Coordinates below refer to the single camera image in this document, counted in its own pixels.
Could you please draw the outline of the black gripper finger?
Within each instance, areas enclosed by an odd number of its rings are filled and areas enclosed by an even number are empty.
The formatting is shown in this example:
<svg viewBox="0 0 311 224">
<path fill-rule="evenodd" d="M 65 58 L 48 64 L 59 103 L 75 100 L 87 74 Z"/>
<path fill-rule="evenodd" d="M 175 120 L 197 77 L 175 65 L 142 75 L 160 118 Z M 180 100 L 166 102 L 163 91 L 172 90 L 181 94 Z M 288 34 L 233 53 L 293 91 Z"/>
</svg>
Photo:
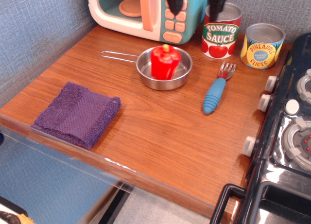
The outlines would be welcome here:
<svg viewBox="0 0 311 224">
<path fill-rule="evenodd" d="M 217 20 L 218 14 L 223 11 L 226 0 L 208 0 L 209 3 L 209 18 L 211 22 Z"/>
<path fill-rule="evenodd" d="M 178 15 L 183 8 L 183 0 L 167 0 L 169 9 L 174 15 Z"/>
</svg>

